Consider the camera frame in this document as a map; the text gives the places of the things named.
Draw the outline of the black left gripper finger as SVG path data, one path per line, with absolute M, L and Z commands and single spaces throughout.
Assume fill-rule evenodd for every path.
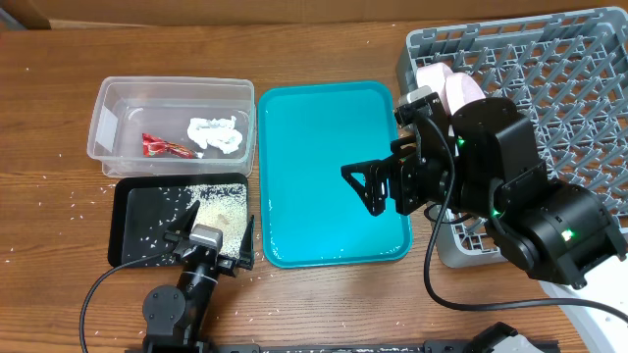
M 199 207 L 200 202 L 195 201 L 182 215 L 171 222 L 164 232 L 164 240 L 171 243 L 189 240 Z
M 241 269 L 251 271 L 254 267 L 254 244 L 253 244 L 253 234 L 254 234 L 254 224 L 255 217 L 251 216 L 246 229 L 244 231 L 244 235 L 241 240 L 241 244 L 239 247 L 239 260 L 238 266 Z

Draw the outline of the pile of rice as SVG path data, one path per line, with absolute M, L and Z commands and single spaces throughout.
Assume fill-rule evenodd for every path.
M 139 230 L 134 231 L 139 236 L 138 244 L 143 251 L 142 257 L 169 247 L 163 241 L 163 231 L 195 201 L 200 202 L 200 207 L 194 226 L 202 224 L 220 229 L 223 232 L 220 254 L 238 257 L 248 221 L 246 191 L 246 187 L 241 183 L 140 189 L 137 196 L 148 202 L 147 205 L 139 207 L 139 214 L 147 216 L 148 220 L 141 221 Z

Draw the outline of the red snack wrapper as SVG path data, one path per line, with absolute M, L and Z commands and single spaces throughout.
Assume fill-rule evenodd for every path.
M 184 159 L 202 159 L 203 152 L 193 151 L 178 143 L 169 142 L 148 133 L 142 135 L 142 152 L 145 157 L 171 154 Z

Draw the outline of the large white plate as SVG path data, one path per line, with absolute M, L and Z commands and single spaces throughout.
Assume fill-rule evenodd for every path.
M 472 76 L 454 73 L 445 79 L 445 98 L 448 110 L 453 115 L 463 106 L 485 99 L 486 95 Z

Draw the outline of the white tissue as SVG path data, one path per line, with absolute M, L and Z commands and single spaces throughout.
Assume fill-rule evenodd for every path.
M 224 154 L 235 152 L 243 141 L 242 133 L 236 129 L 235 116 L 212 120 L 192 118 L 186 132 L 188 138 L 200 149 L 215 147 Z

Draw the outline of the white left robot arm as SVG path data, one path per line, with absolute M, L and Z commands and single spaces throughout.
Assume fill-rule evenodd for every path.
M 144 299 L 143 352 L 216 352 L 211 340 L 201 336 L 201 329 L 218 279 L 253 269 L 254 219 L 248 220 L 236 243 L 237 253 L 228 256 L 221 253 L 223 233 L 194 222 L 199 207 L 194 202 L 164 233 L 164 239 L 175 245 L 173 255 L 183 271 L 177 284 L 160 285 Z

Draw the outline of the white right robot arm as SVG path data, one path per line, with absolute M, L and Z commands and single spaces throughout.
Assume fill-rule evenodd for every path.
M 431 93 L 399 105 L 410 135 L 341 174 L 372 215 L 437 207 L 485 222 L 501 255 L 537 280 L 593 352 L 627 348 L 627 241 L 593 191 L 551 178 L 531 121 L 506 98 L 446 112 Z

